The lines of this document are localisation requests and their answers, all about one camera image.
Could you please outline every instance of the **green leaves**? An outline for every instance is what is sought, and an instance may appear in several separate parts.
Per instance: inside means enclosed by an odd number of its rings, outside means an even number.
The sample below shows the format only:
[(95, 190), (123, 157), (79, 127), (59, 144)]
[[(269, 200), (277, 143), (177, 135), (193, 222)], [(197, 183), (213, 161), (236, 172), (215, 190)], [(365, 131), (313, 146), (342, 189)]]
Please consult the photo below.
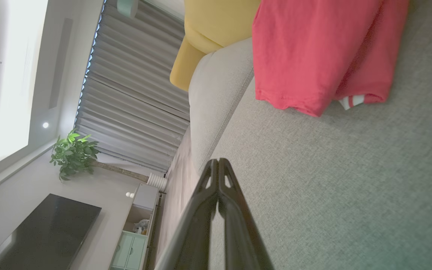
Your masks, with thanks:
[(70, 180), (68, 176), (72, 176), (77, 172), (87, 171), (93, 173), (91, 162), (97, 159), (96, 154), (99, 153), (95, 147), (98, 142), (89, 142), (87, 139), (91, 135), (77, 139), (81, 135), (74, 133), (75, 130), (67, 135), (66, 138), (58, 137), (58, 140), (53, 145), (51, 153), (51, 161), (54, 166), (58, 164), (60, 167), (59, 178), (61, 181)]

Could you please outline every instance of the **red cloth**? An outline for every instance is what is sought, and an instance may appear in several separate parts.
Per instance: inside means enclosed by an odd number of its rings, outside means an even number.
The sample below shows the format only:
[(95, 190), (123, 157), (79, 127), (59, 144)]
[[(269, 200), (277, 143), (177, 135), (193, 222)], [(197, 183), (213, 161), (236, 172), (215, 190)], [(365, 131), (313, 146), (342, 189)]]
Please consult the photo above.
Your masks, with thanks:
[(385, 102), (409, 0), (262, 0), (252, 25), (256, 99), (321, 116), (332, 99)]

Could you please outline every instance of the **gray sofa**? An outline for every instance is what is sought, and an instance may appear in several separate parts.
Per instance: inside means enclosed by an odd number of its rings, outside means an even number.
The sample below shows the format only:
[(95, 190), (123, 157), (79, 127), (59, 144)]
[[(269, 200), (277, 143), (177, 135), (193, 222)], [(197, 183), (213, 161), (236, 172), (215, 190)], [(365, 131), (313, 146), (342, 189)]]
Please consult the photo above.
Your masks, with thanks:
[[(276, 269), (432, 270), (432, 1), (412, 3), (384, 104), (274, 109), (250, 39), (205, 56), (189, 99), (195, 168), (229, 159)], [(217, 216), (211, 269), (223, 234)]]

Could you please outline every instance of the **television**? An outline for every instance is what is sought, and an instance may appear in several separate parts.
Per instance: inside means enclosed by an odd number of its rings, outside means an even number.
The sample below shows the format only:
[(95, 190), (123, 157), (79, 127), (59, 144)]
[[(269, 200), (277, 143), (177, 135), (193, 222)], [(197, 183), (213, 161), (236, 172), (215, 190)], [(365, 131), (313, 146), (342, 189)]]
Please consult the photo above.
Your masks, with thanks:
[(49, 194), (0, 245), (0, 270), (66, 270), (100, 207)]

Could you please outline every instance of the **white wall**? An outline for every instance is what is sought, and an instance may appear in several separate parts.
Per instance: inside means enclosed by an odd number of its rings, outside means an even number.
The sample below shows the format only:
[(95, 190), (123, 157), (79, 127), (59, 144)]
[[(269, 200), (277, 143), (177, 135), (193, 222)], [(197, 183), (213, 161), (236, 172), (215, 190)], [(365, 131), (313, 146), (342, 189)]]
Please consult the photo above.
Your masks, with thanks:
[(67, 51), (65, 82), (62, 95), (58, 132), (67, 134), (74, 126), (84, 74), (91, 53), (91, 46), (103, 7), (103, 0), (79, 0), (74, 9), (76, 23), (72, 30)]
[(185, 20), (185, 0), (146, 0), (178, 19)]
[(143, 176), (149, 176), (150, 173), (153, 173), (156, 176), (164, 176), (164, 173), (160, 172), (160, 171), (155, 171), (153, 169), (149, 169), (149, 168), (145, 168), (142, 166), (139, 166), (137, 164), (125, 161), (125, 160), (121, 160), (121, 159), (117, 159), (114, 158), (112, 156), (103, 154), (103, 153), (99, 153), (97, 155), (97, 160), (99, 162), (103, 162), (104, 164), (109, 164), (109, 165), (113, 165), (115, 167), (121, 168), (121, 169), (125, 169), (128, 171), (132, 171), (134, 173), (139, 173), (142, 174)]
[(49, 194), (101, 207), (101, 214), (76, 257), (72, 270), (108, 270), (132, 204), (126, 192), (140, 181), (105, 169), (61, 183), (46, 152), (0, 185), (0, 244)]

